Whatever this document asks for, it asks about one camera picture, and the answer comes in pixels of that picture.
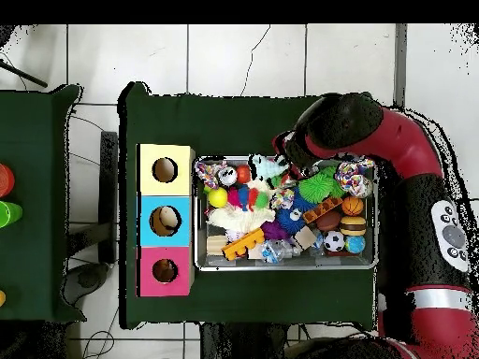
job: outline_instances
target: tennis ball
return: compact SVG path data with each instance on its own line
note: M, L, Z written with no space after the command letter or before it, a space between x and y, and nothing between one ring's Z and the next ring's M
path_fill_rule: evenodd
M211 190L208 193L208 201L210 201L210 204L215 208L224 207L226 202L228 202L228 192L223 187Z

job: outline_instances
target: green table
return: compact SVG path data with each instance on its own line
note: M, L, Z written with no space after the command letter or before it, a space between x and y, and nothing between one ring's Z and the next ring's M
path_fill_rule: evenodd
M0 320L83 320L60 296L66 259L65 120L79 86L55 93L0 92L0 163L15 174L4 201L20 221L0 229Z
M201 272L186 297L136 297L137 143L189 145L196 155L273 154L272 138L291 129L317 97L217 98L149 95L130 83L119 101L121 325L148 322L316 323L373 327L374 270Z

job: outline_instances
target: orange ball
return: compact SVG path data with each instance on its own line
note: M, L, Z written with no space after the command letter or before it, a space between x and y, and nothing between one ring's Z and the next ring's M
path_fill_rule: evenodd
M357 216L363 211L364 204L361 198L347 196L342 201L341 207L346 215Z

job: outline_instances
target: soccer ball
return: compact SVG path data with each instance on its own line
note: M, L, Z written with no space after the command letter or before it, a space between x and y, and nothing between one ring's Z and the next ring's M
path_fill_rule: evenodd
M344 248L344 235L339 231L325 233L325 247L328 251L340 251Z

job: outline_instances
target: purple toy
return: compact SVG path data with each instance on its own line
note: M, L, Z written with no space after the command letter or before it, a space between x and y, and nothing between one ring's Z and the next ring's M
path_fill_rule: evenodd
M265 234L265 239L289 239L289 234L282 229L277 220L274 222L264 222L261 225L261 230Z

